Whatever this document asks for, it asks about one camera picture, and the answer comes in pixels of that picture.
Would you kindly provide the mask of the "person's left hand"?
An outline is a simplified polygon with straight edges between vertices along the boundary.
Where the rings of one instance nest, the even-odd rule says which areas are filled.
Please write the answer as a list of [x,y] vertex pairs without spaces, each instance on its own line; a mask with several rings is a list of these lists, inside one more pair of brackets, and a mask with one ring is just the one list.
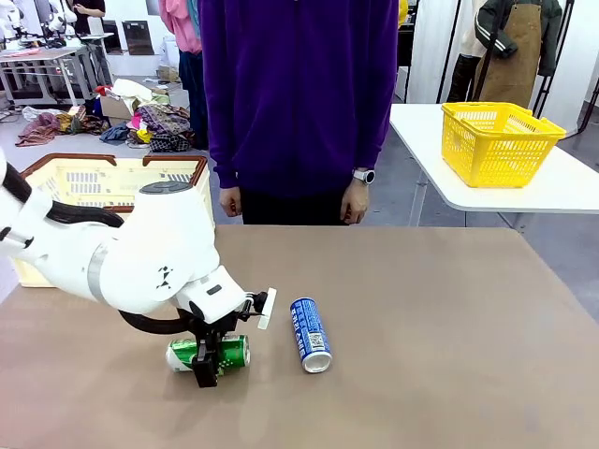
[[353,179],[345,189],[341,205],[341,220],[347,225],[357,225],[369,207],[369,185]]

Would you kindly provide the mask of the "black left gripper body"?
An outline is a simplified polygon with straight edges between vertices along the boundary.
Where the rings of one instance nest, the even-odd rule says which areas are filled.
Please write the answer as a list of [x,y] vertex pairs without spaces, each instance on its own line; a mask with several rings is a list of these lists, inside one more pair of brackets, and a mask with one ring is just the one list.
[[189,325],[190,331],[195,335],[197,341],[204,340],[209,347],[216,345],[222,337],[236,329],[241,307],[227,313],[222,318],[209,324],[201,308],[193,301],[189,302],[192,317]]

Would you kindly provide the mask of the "person's right hand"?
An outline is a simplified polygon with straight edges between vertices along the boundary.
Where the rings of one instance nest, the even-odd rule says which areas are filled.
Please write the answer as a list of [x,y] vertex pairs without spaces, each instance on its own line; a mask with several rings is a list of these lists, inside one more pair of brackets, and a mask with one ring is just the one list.
[[219,202],[228,217],[242,215],[241,190],[239,187],[221,188]]

